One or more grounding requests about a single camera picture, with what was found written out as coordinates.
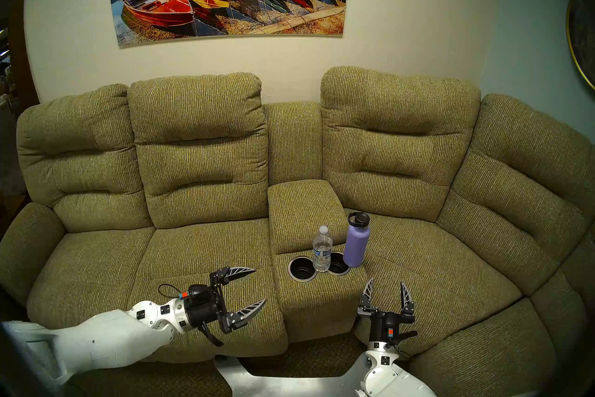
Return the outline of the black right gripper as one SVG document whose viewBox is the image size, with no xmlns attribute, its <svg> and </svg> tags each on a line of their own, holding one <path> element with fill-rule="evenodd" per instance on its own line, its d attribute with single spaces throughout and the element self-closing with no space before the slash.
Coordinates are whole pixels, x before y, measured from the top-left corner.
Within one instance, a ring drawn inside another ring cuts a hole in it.
<svg viewBox="0 0 595 397">
<path fill-rule="evenodd" d="M 399 333 L 401 324 L 415 322 L 414 302 L 406 284 L 400 283 L 400 313 L 379 311 L 371 305 L 374 278 L 370 278 L 360 297 L 357 313 L 370 318 L 369 348 L 396 347 L 401 341 L 418 335 L 416 330 Z"/>
</svg>

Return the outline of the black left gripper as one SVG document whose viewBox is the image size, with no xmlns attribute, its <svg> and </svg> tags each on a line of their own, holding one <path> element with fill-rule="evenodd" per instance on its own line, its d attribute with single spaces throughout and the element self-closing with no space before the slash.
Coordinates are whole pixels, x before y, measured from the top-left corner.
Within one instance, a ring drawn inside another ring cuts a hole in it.
<svg viewBox="0 0 595 397">
<path fill-rule="evenodd" d="M 248 305 L 237 312 L 228 312 L 222 286 L 256 272 L 248 267 L 223 267 L 209 275 L 210 285 L 189 286 L 184 298 L 184 310 L 189 324 L 203 334 L 211 334 L 208 324 L 217 321 L 224 334 L 247 326 L 263 309 L 267 300 Z"/>
</svg>

